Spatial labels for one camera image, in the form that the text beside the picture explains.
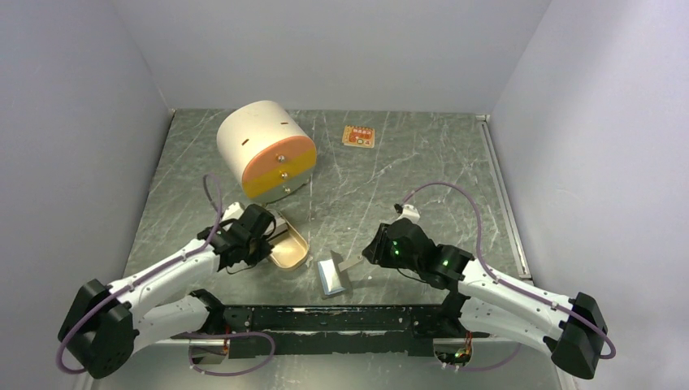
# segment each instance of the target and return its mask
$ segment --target cylindrical container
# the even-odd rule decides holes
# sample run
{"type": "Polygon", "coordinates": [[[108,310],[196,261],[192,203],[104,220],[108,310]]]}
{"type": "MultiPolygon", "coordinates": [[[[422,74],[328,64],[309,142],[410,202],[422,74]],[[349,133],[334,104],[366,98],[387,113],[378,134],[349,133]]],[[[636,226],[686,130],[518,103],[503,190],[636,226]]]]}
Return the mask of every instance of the cylindrical container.
{"type": "Polygon", "coordinates": [[[231,113],[217,142],[252,202],[289,195],[309,182],[316,165],[316,145],[276,102],[255,102],[231,113]]]}

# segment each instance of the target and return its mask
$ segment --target white wall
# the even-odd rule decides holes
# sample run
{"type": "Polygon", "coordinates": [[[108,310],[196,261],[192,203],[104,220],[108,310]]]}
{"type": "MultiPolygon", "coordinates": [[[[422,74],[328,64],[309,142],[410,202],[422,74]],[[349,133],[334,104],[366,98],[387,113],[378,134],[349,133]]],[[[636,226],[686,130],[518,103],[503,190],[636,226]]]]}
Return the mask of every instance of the white wall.
{"type": "Polygon", "coordinates": [[[492,112],[535,281],[596,297],[584,389],[687,388],[689,2],[555,0],[492,112]]]}
{"type": "Polygon", "coordinates": [[[173,107],[488,113],[549,0],[115,0],[173,107]]]}
{"type": "Polygon", "coordinates": [[[0,9],[0,388],[66,388],[58,329],[122,275],[169,113],[107,0],[0,9]]]}

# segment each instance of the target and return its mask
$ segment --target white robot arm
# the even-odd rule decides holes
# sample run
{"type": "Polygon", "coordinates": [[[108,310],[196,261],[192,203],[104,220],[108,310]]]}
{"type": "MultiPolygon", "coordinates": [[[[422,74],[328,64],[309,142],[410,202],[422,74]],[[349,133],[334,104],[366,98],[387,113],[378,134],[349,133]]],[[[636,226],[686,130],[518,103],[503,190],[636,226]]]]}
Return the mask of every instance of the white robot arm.
{"type": "Polygon", "coordinates": [[[125,291],[104,305],[67,342],[67,349],[95,379],[108,376],[133,353],[159,340],[185,332],[221,332],[224,305],[205,290],[157,305],[185,286],[238,262],[255,266],[271,253],[269,241],[286,232],[287,227],[277,214],[256,205],[244,210],[239,203],[227,208],[220,227],[201,251],[198,249],[208,239],[211,228],[143,271],[107,286],[96,279],[82,286],[58,339],[63,341],[94,306],[120,290],[125,291]],[[167,265],[175,258],[180,260],[167,265]]]}
{"type": "Polygon", "coordinates": [[[372,264],[405,268],[434,288],[448,289],[444,306],[450,323],[529,345],[579,378],[592,378],[599,359],[614,356],[612,345],[609,354],[601,355],[609,339],[595,299],[581,292],[570,298],[545,291],[455,246],[436,245],[416,224],[419,214],[412,205],[396,205],[396,210],[397,220],[381,223],[362,255],[372,264]]]}

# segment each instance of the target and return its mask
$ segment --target small orange box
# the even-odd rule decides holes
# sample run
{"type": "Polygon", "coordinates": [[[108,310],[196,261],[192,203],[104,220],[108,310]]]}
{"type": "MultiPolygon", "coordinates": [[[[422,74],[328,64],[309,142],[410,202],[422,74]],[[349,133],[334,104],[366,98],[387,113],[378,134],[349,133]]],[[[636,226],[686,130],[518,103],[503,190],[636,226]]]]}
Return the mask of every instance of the small orange box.
{"type": "Polygon", "coordinates": [[[375,144],[375,130],[362,126],[345,126],[342,143],[358,148],[372,148],[375,144]]]}

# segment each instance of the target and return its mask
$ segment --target small white object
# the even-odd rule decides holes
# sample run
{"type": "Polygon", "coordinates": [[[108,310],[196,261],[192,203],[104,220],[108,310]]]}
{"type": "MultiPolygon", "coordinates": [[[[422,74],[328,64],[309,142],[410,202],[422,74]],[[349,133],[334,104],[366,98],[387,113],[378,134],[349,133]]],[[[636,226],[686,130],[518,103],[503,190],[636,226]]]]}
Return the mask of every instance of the small white object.
{"type": "Polygon", "coordinates": [[[402,214],[400,214],[397,219],[403,219],[407,218],[411,223],[417,223],[418,220],[421,218],[421,215],[418,213],[418,210],[416,210],[416,207],[414,205],[403,205],[402,206],[402,214]]]}

